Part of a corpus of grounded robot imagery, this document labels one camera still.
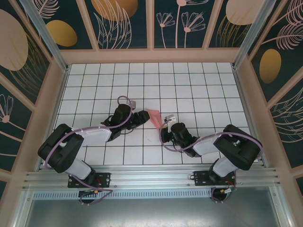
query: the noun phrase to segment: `metal floor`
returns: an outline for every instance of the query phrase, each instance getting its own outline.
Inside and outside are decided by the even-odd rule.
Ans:
[[[33,201],[26,227],[278,227],[268,188],[239,188],[229,201],[210,198]]]

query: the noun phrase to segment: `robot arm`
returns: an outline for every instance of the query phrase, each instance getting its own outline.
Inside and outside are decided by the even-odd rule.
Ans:
[[[133,110],[135,109],[135,102],[132,102]],[[76,158],[79,149],[88,144],[96,142],[108,142],[120,136],[121,131],[131,130],[139,127],[149,120],[147,111],[139,111],[133,113],[130,105],[120,104],[116,108],[114,115],[109,116],[104,122],[97,126],[100,128],[80,131],[67,137],[49,159],[48,164],[54,168],[58,173],[66,172],[83,180],[83,182],[92,185],[95,181],[96,172],[84,161]],[[132,112],[130,119],[120,127],[117,128],[104,128],[104,126],[118,126],[124,122]],[[67,133],[75,129],[67,126],[66,124],[59,125],[53,133],[47,138],[38,151],[38,155],[46,160],[50,151],[57,144],[57,142]]]
[[[170,121],[168,122],[168,127],[163,128],[160,132],[163,143],[172,141],[173,144],[186,148],[198,141],[199,138],[192,136],[185,124],[178,123],[173,115],[167,116],[165,120]],[[261,143],[239,128],[230,124],[225,127],[223,132],[243,135],[251,138],[251,140],[241,136],[226,134],[201,140],[193,147],[184,150],[190,157],[201,157],[218,151],[224,154],[224,157],[216,160],[209,169],[209,178],[214,183],[237,169],[249,170],[260,153],[259,146],[253,140],[259,144]]]

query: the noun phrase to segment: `white grid floor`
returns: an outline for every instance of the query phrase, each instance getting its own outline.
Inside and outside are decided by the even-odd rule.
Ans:
[[[163,119],[174,114],[193,136],[221,132],[230,123],[250,133],[230,63],[73,64],[55,127],[97,125],[114,113],[121,95],[136,101],[135,112],[160,110]],[[221,156],[191,158],[168,151],[150,121],[78,153],[90,165],[213,163]]]

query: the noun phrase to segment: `gold circle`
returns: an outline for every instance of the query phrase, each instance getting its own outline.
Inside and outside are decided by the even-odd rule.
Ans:
[[[250,25],[254,22],[264,0],[229,0],[226,17],[234,25]]]
[[[260,61],[260,77],[264,83],[273,82],[281,68],[281,56],[278,51],[269,49],[265,51]]]
[[[12,71],[21,69],[28,55],[27,34],[8,12],[0,9],[0,65]]]
[[[129,18],[132,17],[138,9],[138,0],[91,0],[95,10],[103,18],[112,21],[121,21],[123,18],[120,17],[118,19],[118,7],[116,2],[121,10],[124,9],[126,11]]]
[[[61,46],[73,46],[77,42],[75,30],[61,20],[52,20],[46,24],[54,41]]]

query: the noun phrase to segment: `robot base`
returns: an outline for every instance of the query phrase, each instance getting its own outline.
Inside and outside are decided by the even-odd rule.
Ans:
[[[111,173],[96,173],[94,182],[91,186],[96,188],[108,188],[110,183],[110,174]],[[87,188],[86,186],[79,183],[75,178],[69,176],[68,188]]]
[[[231,172],[226,176],[228,180],[235,184],[235,173]],[[194,175],[191,178],[195,181],[195,186],[228,186],[228,181],[225,177],[220,178],[218,181],[214,182],[209,177],[209,171],[194,171]]]

